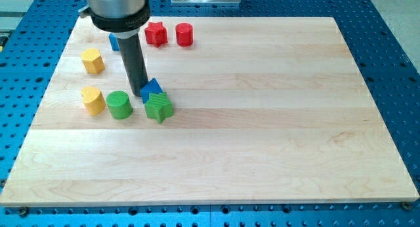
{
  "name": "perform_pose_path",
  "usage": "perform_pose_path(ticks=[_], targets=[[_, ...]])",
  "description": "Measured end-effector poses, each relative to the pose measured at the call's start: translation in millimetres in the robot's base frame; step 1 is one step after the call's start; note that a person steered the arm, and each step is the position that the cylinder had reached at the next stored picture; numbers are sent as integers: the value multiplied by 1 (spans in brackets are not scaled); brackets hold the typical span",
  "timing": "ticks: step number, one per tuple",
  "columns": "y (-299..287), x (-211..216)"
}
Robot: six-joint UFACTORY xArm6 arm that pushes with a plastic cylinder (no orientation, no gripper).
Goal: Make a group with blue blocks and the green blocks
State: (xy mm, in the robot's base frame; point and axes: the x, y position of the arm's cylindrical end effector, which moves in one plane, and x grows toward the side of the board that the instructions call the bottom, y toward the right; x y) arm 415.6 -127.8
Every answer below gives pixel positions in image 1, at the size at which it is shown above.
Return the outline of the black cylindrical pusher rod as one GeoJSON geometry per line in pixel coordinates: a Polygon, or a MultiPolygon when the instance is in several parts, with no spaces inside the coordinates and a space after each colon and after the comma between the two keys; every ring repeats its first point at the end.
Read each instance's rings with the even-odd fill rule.
{"type": "Polygon", "coordinates": [[[141,97],[140,90],[148,83],[148,74],[140,39],[138,36],[126,39],[117,38],[117,43],[131,91],[135,96],[141,97]]]}

